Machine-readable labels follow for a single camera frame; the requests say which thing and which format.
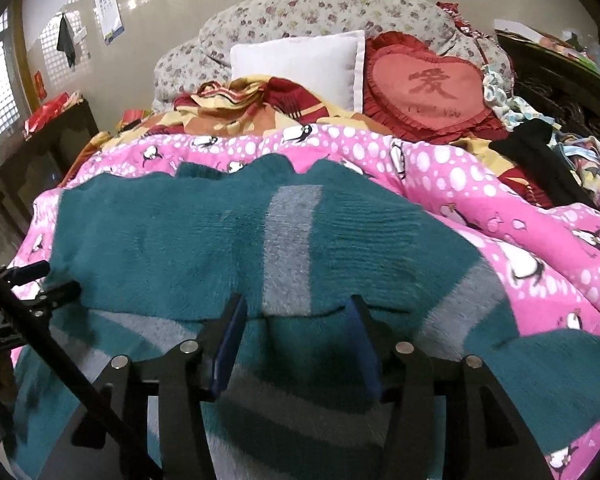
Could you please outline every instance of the dark wooden furniture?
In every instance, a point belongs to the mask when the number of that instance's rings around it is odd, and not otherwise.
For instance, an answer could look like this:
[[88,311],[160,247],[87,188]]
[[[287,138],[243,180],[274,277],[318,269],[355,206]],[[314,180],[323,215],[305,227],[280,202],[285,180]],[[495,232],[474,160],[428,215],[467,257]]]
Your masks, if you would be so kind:
[[[29,140],[21,143],[16,152],[1,165],[0,180],[7,195],[24,219],[31,220],[31,204],[25,203],[21,199],[20,189],[26,183],[27,169],[33,158],[48,153],[60,173],[60,175],[55,175],[50,182],[58,180],[58,176],[61,180],[71,168],[79,150],[97,133],[98,127],[93,119],[89,103],[84,100],[50,120]],[[61,147],[63,136],[79,136],[79,142],[74,142],[74,144],[80,148],[72,150],[75,153],[65,153]],[[49,168],[49,173],[51,174],[53,170],[54,168]],[[36,187],[44,188],[45,186],[43,184],[34,186],[33,196],[46,190],[35,189]]]
[[498,35],[516,72],[514,93],[565,131],[600,140],[600,75],[538,44]]

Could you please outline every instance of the pink blanket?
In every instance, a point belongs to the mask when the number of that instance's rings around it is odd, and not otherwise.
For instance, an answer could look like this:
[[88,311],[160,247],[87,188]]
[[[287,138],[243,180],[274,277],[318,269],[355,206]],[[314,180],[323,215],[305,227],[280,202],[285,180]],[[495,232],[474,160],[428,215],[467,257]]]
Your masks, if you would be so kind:
[[[328,158],[420,204],[491,262],[522,335],[572,328],[600,336],[600,212],[581,204],[535,208],[461,148],[317,124],[289,127],[265,139],[164,134],[92,156],[67,188],[105,172],[130,178],[152,171],[174,174],[183,161],[233,172],[271,152],[287,156],[299,172]],[[14,265],[50,258],[61,193],[50,190],[34,202]],[[37,291],[30,284],[16,293],[32,298]],[[575,480],[599,447],[600,422],[547,460],[556,478]]]

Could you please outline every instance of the wall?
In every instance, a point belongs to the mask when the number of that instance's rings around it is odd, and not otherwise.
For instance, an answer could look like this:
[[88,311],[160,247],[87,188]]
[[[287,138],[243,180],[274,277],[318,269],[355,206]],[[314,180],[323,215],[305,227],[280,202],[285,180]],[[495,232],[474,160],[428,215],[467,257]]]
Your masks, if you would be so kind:
[[[88,30],[77,48],[79,61],[73,70],[64,54],[56,51],[59,17],[52,13],[59,10],[59,1],[23,1],[24,29],[30,38],[37,36],[27,54],[31,72],[42,72],[49,96],[81,90],[98,126],[111,129],[125,108],[150,107],[154,66],[164,52],[195,37],[215,12],[242,0],[118,0],[125,31],[109,46],[96,23],[94,1],[70,0],[64,10],[74,32],[82,26]],[[484,31],[491,29],[494,18],[504,18],[552,34],[574,27],[596,35],[593,20],[577,0],[443,1],[460,2],[464,16]],[[51,21],[43,26],[46,20]]]

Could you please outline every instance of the teal sweater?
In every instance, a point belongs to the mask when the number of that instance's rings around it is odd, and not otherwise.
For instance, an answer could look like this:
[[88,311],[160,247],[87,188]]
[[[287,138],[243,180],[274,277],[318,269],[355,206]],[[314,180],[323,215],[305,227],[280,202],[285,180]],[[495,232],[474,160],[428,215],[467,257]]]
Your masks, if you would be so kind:
[[[267,155],[234,174],[183,164],[175,178],[97,176],[64,192],[51,267],[46,286],[82,285],[52,334],[91,380],[112,356],[160,355],[232,292],[246,297],[229,389],[203,412],[219,479],[366,479],[376,467],[389,413],[361,386],[342,309],[351,294],[429,354],[481,356],[544,452],[600,420],[600,338],[520,337],[477,249],[332,162],[296,174]],[[35,478],[77,400],[28,349],[16,376],[8,453]],[[150,424],[156,456],[155,403]]]

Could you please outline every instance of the hanging black cloth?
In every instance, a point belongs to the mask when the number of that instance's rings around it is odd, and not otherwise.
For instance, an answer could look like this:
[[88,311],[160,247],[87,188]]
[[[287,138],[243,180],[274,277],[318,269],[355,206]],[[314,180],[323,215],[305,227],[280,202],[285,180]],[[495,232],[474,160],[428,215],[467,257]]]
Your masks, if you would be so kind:
[[56,46],[56,50],[66,54],[69,67],[75,65],[74,35],[64,13],[62,14],[62,20],[60,20],[60,32],[58,33],[58,46]]
[[525,170],[554,205],[583,203],[597,209],[587,192],[571,176],[567,166],[547,146],[553,127],[542,119],[525,121],[509,137],[493,140],[489,147]]

